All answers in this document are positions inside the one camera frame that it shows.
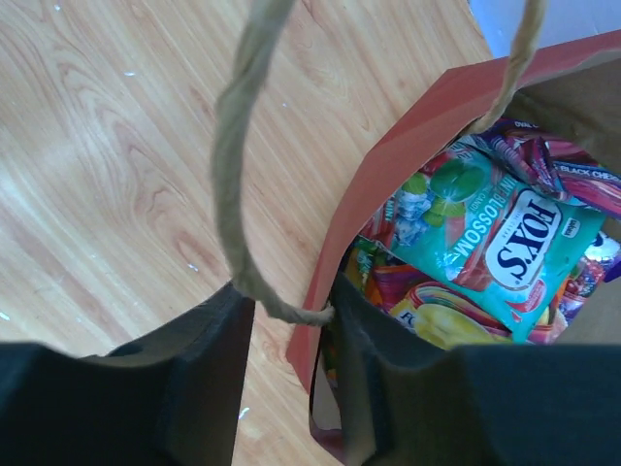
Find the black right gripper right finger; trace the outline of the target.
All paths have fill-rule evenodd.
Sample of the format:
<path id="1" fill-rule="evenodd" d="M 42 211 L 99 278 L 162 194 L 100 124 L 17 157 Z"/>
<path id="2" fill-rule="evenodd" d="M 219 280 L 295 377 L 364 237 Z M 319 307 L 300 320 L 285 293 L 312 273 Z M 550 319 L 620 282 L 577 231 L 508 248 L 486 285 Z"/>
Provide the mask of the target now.
<path id="1" fill-rule="evenodd" d="M 337 276 L 338 403 L 347 465 L 616 465 L 620 349 L 442 350 Z"/>

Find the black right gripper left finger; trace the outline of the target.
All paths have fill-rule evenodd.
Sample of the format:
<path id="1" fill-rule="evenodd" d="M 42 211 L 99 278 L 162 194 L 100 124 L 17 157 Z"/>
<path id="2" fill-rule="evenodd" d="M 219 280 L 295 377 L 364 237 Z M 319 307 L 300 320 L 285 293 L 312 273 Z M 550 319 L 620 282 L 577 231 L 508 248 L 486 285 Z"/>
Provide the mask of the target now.
<path id="1" fill-rule="evenodd" d="M 5 465 L 228 465 L 255 304 L 232 285 L 110 353 L 1 347 Z"/>

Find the orange Fox's fruits candy bag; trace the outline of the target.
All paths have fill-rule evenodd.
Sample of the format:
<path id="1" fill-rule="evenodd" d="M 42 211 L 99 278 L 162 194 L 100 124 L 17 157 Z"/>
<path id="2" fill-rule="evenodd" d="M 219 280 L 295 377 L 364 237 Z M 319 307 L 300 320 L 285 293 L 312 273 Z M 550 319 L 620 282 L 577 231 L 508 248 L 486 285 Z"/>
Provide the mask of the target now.
<path id="1" fill-rule="evenodd" d="M 356 238 L 344 257 L 343 272 L 373 306 L 442 350 L 511 341 L 508 330 L 471 300 L 376 242 Z"/>

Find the teal Fox's mint candy bag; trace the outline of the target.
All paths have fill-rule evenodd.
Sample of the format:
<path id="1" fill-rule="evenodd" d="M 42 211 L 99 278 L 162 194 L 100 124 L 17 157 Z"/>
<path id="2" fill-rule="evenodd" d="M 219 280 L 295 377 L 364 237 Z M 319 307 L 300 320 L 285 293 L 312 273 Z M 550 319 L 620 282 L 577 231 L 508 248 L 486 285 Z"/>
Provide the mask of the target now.
<path id="1" fill-rule="evenodd" d="M 386 199 L 366 236 L 524 342 L 604 222 L 456 143 Z"/>

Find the red paper bag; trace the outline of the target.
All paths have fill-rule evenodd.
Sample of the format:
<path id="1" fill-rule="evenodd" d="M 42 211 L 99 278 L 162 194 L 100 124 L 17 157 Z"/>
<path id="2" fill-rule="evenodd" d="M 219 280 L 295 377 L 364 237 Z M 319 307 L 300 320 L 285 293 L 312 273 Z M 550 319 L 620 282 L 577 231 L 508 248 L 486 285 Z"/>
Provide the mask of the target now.
<path id="1" fill-rule="evenodd" d="M 366 236 L 374 231 L 369 222 L 377 210 L 412 174 L 456 143 L 470 145 L 490 158 L 474 135 L 501 118 L 531 123 L 574 143 L 620 176 L 620 34 L 610 31 L 541 48 L 539 35 L 547 5 L 527 2 L 506 58 L 445 72 L 368 152 L 332 218 L 305 303 L 295 307 L 285 303 L 259 272 L 247 246 L 241 214 L 249 120 L 291 8 L 288 1 L 254 4 L 238 45 L 232 79 L 218 99 L 212 147 L 215 224 L 235 287 L 261 303 L 269 316 L 294 325 L 287 357 L 310 396 L 310 433 L 347 465 L 331 290 L 337 276 L 347 278 L 343 264 L 350 245 L 362 237 L 391 253 Z M 606 340 L 607 335 L 619 332 L 620 218 L 605 215 L 595 240 L 526 341 L 516 342 L 509 334 L 507 344 L 460 346 L 605 345 L 620 349 L 618 342 Z"/>

